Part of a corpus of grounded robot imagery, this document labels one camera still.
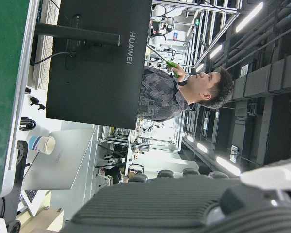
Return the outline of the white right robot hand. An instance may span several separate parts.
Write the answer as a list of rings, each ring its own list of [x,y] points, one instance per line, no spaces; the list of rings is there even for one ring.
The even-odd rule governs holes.
[[[229,178],[155,178],[98,191],[64,233],[291,233],[291,158]]]

